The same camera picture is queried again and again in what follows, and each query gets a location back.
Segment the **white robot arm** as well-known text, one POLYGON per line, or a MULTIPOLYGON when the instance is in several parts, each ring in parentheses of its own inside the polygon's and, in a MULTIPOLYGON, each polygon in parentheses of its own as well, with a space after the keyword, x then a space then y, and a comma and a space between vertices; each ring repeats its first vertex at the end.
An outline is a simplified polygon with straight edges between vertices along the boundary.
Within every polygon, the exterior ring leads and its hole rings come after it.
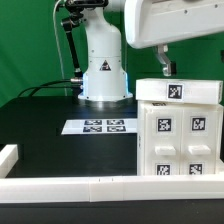
POLYGON ((123 11, 127 43, 135 49, 153 47, 163 74, 173 74, 167 45, 224 31, 224 0, 105 0, 83 7, 88 69, 80 98, 91 102, 129 99, 127 74, 121 66, 121 34, 104 12, 123 11))

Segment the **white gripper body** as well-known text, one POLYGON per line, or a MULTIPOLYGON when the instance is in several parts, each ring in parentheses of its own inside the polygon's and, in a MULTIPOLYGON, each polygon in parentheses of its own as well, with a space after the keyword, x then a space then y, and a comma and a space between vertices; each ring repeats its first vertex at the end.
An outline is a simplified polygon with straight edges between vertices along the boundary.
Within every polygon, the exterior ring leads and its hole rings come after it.
POLYGON ((126 40, 146 48, 224 31, 224 0, 127 0, 126 40))

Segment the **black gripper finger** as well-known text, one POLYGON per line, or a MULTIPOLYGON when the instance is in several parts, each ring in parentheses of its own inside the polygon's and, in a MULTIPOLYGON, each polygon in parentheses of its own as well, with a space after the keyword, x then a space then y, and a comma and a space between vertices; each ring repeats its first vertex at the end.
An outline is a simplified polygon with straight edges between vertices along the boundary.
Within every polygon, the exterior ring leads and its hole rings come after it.
POLYGON ((176 74, 176 63, 171 61, 166 53, 168 52, 167 44, 160 44, 154 47, 154 53, 162 66, 164 76, 173 76, 176 74))

